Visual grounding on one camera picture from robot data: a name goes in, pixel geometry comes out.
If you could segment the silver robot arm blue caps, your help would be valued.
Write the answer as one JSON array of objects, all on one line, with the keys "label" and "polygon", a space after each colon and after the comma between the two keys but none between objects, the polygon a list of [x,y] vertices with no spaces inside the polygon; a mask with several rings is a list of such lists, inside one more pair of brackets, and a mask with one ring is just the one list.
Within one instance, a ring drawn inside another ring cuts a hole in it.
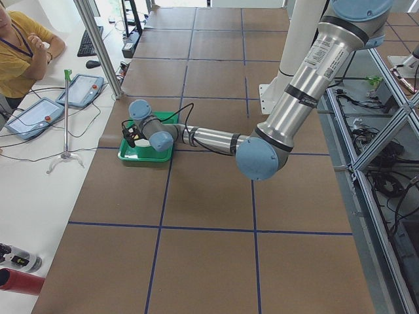
[{"label": "silver robot arm blue caps", "polygon": [[[139,99],[129,105],[130,126],[122,129],[124,139],[131,147],[144,139],[159,152],[175,143],[202,147],[233,156],[239,170],[254,181],[269,179],[287,162],[295,134],[347,58],[358,50],[382,44],[392,5],[391,1],[297,1],[288,38],[306,43],[299,56],[300,65],[283,90],[279,90],[276,80],[271,82],[267,92],[272,95],[272,112],[251,135],[187,123],[169,124]],[[307,40],[304,31],[310,34]]]}]

